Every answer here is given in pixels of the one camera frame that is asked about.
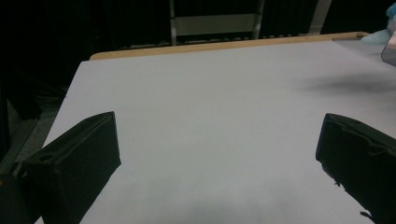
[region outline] table edge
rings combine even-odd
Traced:
[[[279,44],[317,42],[317,41],[328,41],[334,39],[354,39],[354,38],[363,37],[365,35],[368,35],[368,33],[349,32],[349,33],[329,34],[329,35],[302,35],[302,36],[293,36],[293,37],[230,41],[230,42],[150,48],[150,49],[115,50],[115,51],[95,53],[91,56],[90,61],[150,56],[150,55],[160,55],[160,54],[186,53],[186,52],[195,52],[195,51],[204,51],[204,50],[237,49],[237,48],[248,48],[248,47],[257,47],[257,46],[279,45]]]

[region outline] white table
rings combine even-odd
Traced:
[[[115,111],[122,165],[81,223],[372,223],[315,152],[326,113],[396,135],[396,67],[344,43],[82,63],[47,143]]]

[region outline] black object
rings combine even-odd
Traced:
[[[74,126],[26,160],[46,224],[79,223],[120,166],[113,112]]]
[[[347,117],[327,114],[316,159],[376,224],[396,223],[396,140]]]
[[[20,186],[13,175],[0,175],[0,199],[1,224],[30,223]]]

